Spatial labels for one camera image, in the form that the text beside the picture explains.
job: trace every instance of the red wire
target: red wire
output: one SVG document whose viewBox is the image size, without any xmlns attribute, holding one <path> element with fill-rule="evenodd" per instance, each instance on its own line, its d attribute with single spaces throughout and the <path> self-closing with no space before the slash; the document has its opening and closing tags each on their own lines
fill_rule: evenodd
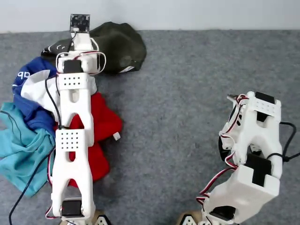
<svg viewBox="0 0 300 225">
<path fill-rule="evenodd" d="M 223 172 L 222 173 L 220 173 L 217 177 L 215 177 L 208 185 L 207 185 L 207 187 L 203 190 L 203 191 L 201 191 L 200 192 L 200 194 L 201 195 L 203 195 L 205 192 L 207 192 L 209 189 L 210 189 L 210 187 L 213 185 L 213 183 L 221 176 L 221 175 L 223 175 L 225 172 L 227 172 L 228 170 L 235 170 L 235 169 L 233 169 L 233 168 L 226 168 L 225 170 L 223 170 Z"/>
<path fill-rule="evenodd" d="M 82 52 L 80 54 L 83 54 L 83 53 L 98 53 L 98 51 L 87 51 L 87 52 Z M 82 56 L 82 55 L 77 55 L 73 60 L 78 59 L 80 56 Z"/>
</svg>

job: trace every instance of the wooden base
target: wooden base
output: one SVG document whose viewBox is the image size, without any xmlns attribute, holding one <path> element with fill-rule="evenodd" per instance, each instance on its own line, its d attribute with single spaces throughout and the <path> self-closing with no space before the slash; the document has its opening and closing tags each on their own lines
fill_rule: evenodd
<svg viewBox="0 0 300 225">
<path fill-rule="evenodd" d="M 92 224 L 95 224 L 95 223 L 96 223 L 97 218 L 98 218 L 98 216 L 100 216 L 100 215 L 104 215 L 104 212 L 103 212 L 103 211 L 96 210 L 96 211 L 95 211 L 95 215 L 94 215 L 94 217 L 93 217 L 93 219 L 92 219 Z M 67 225 L 67 224 L 68 224 L 67 221 L 61 221 L 61 223 L 60 223 L 60 225 Z"/>
<path fill-rule="evenodd" d="M 182 219 L 184 218 L 185 215 L 191 215 L 194 221 L 196 222 L 196 224 L 202 221 L 201 211 L 186 211 L 180 215 L 176 225 L 181 225 Z"/>
</svg>

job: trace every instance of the gray carpet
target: gray carpet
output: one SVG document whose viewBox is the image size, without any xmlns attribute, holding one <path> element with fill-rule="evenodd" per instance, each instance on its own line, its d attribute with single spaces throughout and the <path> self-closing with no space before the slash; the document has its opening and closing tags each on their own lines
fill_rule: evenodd
<svg viewBox="0 0 300 225">
<path fill-rule="evenodd" d="M 300 31 L 142 31 L 148 55 L 139 72 L 99 76 L 98 89 L 124 121 L 122 138 L 103 148 L 111 172 L 94 185 L 97 208 L 114 225 L 174 225 L 195 210 L 197 192 L 225 164 L 218 131 L 231 103 L 228 93 L 260 90 L 282 101 L 282 120 L 300 128 Z M 0 101 L 12 99 L 18 69 L 67 32 L 0 35 Z M 281 129 L 285 143 L 290 130 Z M 290 154 L 299 151 L 296 134 Z M 280 196 L 244 225 L 298 224 L 300 158 L 284 166 Z M 0 177 L 0 223 L 20 192 Z M 24 198 L 14 225 L 54 225 L 44 212 L 45 185 Z"/>
</svg>

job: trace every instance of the white bracket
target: white bracket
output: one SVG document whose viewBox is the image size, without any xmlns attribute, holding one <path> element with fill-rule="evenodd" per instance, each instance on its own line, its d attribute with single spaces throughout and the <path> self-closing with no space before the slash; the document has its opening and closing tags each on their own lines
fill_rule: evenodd
<svg viewBox="0 0 300 225">
<path fill-rule="evenodd" d="M 89 75 L 87 73 L 60 74 L 61 124 L 69 127 L 72 118 L 78 114 L 84 125 L 88 146 L 94 144 L 94 122 L 90 112 Z M 78 91 L 77 101 L 72 93 Z"/>
<path fill-rule="evenodd" d="M 90 90 L 87 73 L 60 74 L 60 105 L 61 124 L 69 127 L 75 114 L 80 116 L 84 129 L 56 130 L 56 157 L 52 170 L 52 212 L 61 217 L 64 189 L 70 179 L 74 179 L 81 192 L 83 217 L 66 218 L 62 220 L 89 221 L 95 213 L 93 202 L 92 175 L 88 161 L 88 147 L 94 144 L 94 125 L 90 111 Z M 72 93 L 78 92 L 74 101 Z M 69 159 L 69 153 L 75 153 L 75 160 Z"/>
<path fill-rule="evenodd" d="M 265 203 L 278 196 L 279 179 L 266 175 L 262 187 L 252 183 L 253 172 L 252 168 L 240 165 L 226 182 L 216 186 L 204 201 L 203 218 L 207 216 L 221 224 L 242 223 L 258 213 Z M 215 207 L 227 205 L 236 208 L 233 220 L 224 221 L 209 214 Z"/>
</svg>

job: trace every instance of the wire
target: wire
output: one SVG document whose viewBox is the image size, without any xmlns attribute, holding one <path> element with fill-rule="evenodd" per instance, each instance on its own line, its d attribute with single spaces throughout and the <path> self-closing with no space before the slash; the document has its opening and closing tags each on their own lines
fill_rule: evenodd
<svg viewBox="0 0 300 225">
<path fill-rule="evenodd" d="M 233 169 L 237 169 L 237 168 L 238 168 L 237 165 L 235 165 L 235 164 L 233 164 L 233 163 L 231 163 L 231 162 L 228 162 L 228 160 L 231 159 L 231 158 L 233 157 L 234 154 L 235 154 L 235 151 L 233 151 L 229 156 L 227 156 L 227 157 L 225 158 L 225 163 L 226 163 L 229 167 L 231 167 L 231 168 L 233 168 Z"/>
<path fill-rule="evenodd" d="M 21 130 L 20 130 L 20 128 L 19 128 L 17 122 L 15 121 L 15 119 L 14 119 L 8 112 L 6 112 L 6 111 L 0 110 L 0 113 L 6 114 L 6 115 L 8 116 L 9 121 L 10 121 L 11 126 L 12 126 L 13 132 L 14 132 L 14 124 L 13 124 L 12 120 L 15 122 L 15 125 L 16 125 L 16 127 L 18 128 L 18 130 L 19 130 L 20 142 L 21 142 L 21 144 L 22 144 L 23 146 L 25 146 L 25 144 L 22 142 L 22 133 L 21 133 Z"/>
<path fill-rule="evenodd" d="M 202 191 L 200 191 L 199 192 L 199 194 L 200 195 L 203 195 L 203 196 L 205 196 L 205 197 L 207 197 L 207 198 L 209 198 L 210 197 L 210 195 L 209 194 L 207 194 L 206 192 L 210 189 L 210 187 L 214 184 L 214 182 L 221 176 L 221 175 L 223 175 L 225 172 L 227 172 L 228 170 L 233 170 L 233 171 L 235 171 L 236 170 L 236 168 L 234 168 L 234 167 L 228 167 L 228 168 L 226 168 L 226 169 L 223 169 L 223 170 L 221 170 L 220 172 L 218 172 L 209 182 L 208 182 L 208 184 L 205 186 L 205 188 L 202 190 Z M 205 200 L 205 198 L 203 198 L 203 197 L 196 197 L 196 200 L 201 204 L 201 205 L 203 205 L 203 200 Z"/>
<path fill-rule="evenodd" d="M 56 219 L 56 218 L 58 218 L 58 217 L 54 217 L 54 216 L 48 216 L 48 214 L 50 213 L 51 209 L 52 209 L 52 205 L 51 205 L 51 206 L 49 207 L 49 209 L 46 211 L 46 213 L 45 213 L 45 218 L 46 218 L 46 219 Z"/>
<path fill-rule="evenodd" d="M 291 159 L 293 159 L 293 158 L 296 158 L 296 157 L 300 156 L 300 152 L 297 153 L 297 154 L 295 154 L 295 155 L 289 156 L 289 157 L 286 156 L 287 149 L 288 149 L 288 147 L 289 147 L 289 145 L 290 145 L 292 139 L 294 138 L 294 136 L 295 136 L 295 134 L 296 134 L 296 132 L 297 132 L 297 128 L 296 128 L 296 126 L 295 126 L 294 124 L 292 124 L 292 123 L 290 123 L 290 122 L 280 122 L 280 124 L 291 126 L 291 127 L 292 127 L 292 133 L 291 133 L 289 139 L 287 140 L 287 142 L 285 143 L 285 146 L 284 146 L 284 149 L 283 149 L 282 154 L 279 154 L 279 153 L 272 153 L 272 154 L 270 154 L 270 155 L 267 157 L 267 159 L 269 159 L 269 158 L 272 157 L 272 156 L 280 156 L 280 157 L 282 157 L 283 163 L 285 163 L 285 162 L 289 162 L 289 161 L 290 161 Z"/>
<path fill-rule="evenodd" d="M 282 125 L 288 125 L 288 126 L 291 126 L 292 127 L 292 134 L 291 136 L 289 137 L 289 139 L 287 140 L 286 144 L 285 144 L 285 147 L 283 149 L 283 152 L 282 152 L 282 155 L 285 157 L 286 156 L 286 152 L 287 152 L 287 149 L 292 141 L 292 139 L 294 138 L 296 132 L 297 132 L 297 128 L 294 124 L 290 123 L 290 122 L 280 122 L 280 124 Z M 297 157 L 298 155 L 300 155 L 300 153 L 297 153 L 293 156 L 290 156 L 289 159 L 292 159 L 292 158 L 295 158 Z"/>
<path fill-rule="evenodd" d="M 74 37 L 71 39 L 71 41 L 70 41 L 70 43 L 69 43 L 69 46 L 67 47 L 67 51 L 68 51 L 68 52 L 70 51 L 72 42 L 74 41 L 74 39 L 75 39 L 75 37 L 76 37 L 76 34 L 77 34 L 77 32 L 75 31 L 75 35 L 74 35 Z"/>
<path fill-rule="evenodd" d="M 56 76 L 55 76 L 55 86 L 56 86 L 57 93 L 60 97 L 60 90 L 58 90 L 58 85 L 57 85 L 57 76 L 58 76 L 58 73 L 56 73 Z"/>
<path fill-rule="evenodd" d="M 53 98 L 52 98 L 52 96 L 51 96 L 51 94 L 50 94 L 50 92 L 49 92 L 49 90 L 48 90 L 48 83 L 47 83 L 47 81 L 48 81 L 49 79 L 50 79 L 50 77 L 48 77 L 47 79 L 45 79 L 45 88 L 46 88 L 46 92 L 47 92 L 49 98 L 51 99 L 51 101 L 52 101 L 52 103 L 53 103 L 53 105 L 54 105 L 55 111 L 56 111 L 56 113 L 57 113 L 57 117 L 58 117 L 58 129 L 61 129 L 60 112 L 59 112 L 59 110 L 58 110 L 58 108 L 57 108 L 57 105 L 56 105 L 55 101 L 53 100 Z"/>
<path fill-rule="evenodd" d="M 208 217 L 206 217 L 206 218 L 207 218 L 207 220 L 209 221 L 210 225 L 213 225 L 213 224 L 212 224 L 212 222 L 211 222 L 211 220 L 210 220 L 210 219 L 208 219 Z"/>
<path fill-rule="evenodd" d="M 51 151 L 50 151 L 49 154 L 51 154 L 51 152 L 52 152 L 54 149 L 55 149 L 55 146 L 51 149 Z M 10 211 L 10 213 L 9 213 L 9 216 L 8 216 L 8 220 L 9 220 L 9 224 L 10 224 L 10 225 L 12 225 L 11 217 L 12 217 L 12 215 L 13 215 L 14 210 L 16 209 L 17 205 L 19 204 L 19 202 L 20 202 L 21 199 L 23 198 L 23 196 L 24 196 L 26 190 L 28 189 L 28 187 L 29 187 L 30 183 L 32 182 L 34 176 L 36 175 L 36 173 L 37 173 L 39 167 L 41 166 L 41 164 L 44 162 L 44 160 L 45 160 L 47 157 L 48 157 L 48 155 L 46 155 L 44 158 L 42 158 L 42 160 L 38 163 L 37 167 L 35 168 L 35 170 L 33 171 L 32 175 L 31 175 L 31 177 L 30 177 L 28 183 L 26 184 L 24 190 L 22 191 L 22 193 L 21 193 L 21 195 L 19 196 L 18 200 L 15 202 L 14 206 L 12 207 L 12 209 L 11 209 L 11 211 Z"/>
</svg>

